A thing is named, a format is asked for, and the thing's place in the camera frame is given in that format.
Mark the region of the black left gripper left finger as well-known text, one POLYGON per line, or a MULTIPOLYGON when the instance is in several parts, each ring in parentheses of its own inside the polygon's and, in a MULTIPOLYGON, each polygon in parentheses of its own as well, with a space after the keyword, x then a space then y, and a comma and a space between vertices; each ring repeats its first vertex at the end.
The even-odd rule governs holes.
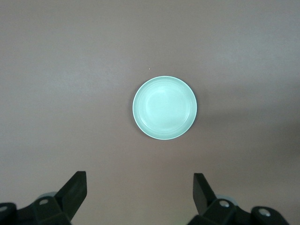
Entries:
POLYGON ((70 225, 87 196, 87 175, 77 171, 54 195, 43 196, 17 209, 13 202, 0 204, 2 225, 70 225))

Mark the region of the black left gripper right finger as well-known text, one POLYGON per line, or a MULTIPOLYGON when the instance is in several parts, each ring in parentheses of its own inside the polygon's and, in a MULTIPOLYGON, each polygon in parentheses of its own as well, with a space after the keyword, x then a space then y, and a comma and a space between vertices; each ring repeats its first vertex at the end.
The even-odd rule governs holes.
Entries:
POLYGON ((256 206, 250 212, 232 201, 217 198, 204 174, 193 177, 193 200, 198 211, 189 225, 286 225, 287 220, 276 210, 256 206))

